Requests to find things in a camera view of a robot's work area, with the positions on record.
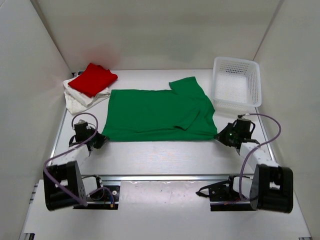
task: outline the green shirt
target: green shirt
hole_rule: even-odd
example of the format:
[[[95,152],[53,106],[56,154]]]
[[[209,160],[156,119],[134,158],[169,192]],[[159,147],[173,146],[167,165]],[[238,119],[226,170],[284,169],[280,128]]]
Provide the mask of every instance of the green shirt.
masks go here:
[[[116,142],[213,139],[215,109],[196,78],[169,86],[171,90],[112,90],[102,134]]]

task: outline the red cloth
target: red cloth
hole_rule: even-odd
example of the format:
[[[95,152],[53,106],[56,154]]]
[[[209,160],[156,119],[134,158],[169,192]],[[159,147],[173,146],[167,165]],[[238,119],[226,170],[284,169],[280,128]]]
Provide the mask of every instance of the red cloth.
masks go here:
[[[100,65],[90,63],[80,76],[68,84],[71,88],[92,98],[117,79],[118,76],[111,73],[110,70],[106,70]]]

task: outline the folded white towel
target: folded white towel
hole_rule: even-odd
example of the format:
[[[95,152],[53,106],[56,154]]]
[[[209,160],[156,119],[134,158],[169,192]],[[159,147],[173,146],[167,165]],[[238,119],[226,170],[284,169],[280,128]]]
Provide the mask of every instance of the folded white towel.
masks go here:
[[[71,114],[78,114],[94,105],[100,103],[101,101],[110,97],[110,92],[108,88],[105,88],[99,92],[95,97],[88,97],[87,95],[73,89],[68,85],[69,82],[74,80],[74,78],[63,81],[64,97],[66,102],[66,108]]]

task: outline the stack of folded cloth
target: stack of folded cloth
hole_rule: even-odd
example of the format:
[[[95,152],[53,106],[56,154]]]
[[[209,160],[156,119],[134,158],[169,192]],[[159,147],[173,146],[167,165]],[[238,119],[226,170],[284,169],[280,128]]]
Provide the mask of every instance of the stack of folded cloth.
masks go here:
[[[108,86],[117,79],[110,70],[90,63],[81,75],[63,81],[66,108],[77,114],[109,98]]]

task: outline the white plastic basket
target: white plastic basket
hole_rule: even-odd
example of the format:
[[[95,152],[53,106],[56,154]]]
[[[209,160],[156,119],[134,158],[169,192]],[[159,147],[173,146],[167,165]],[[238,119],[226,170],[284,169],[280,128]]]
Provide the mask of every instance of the white plastic basket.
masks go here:
[[[216,57],[211,97],[215,108],[245,112],[262,102],[258,63],[232,57]]]

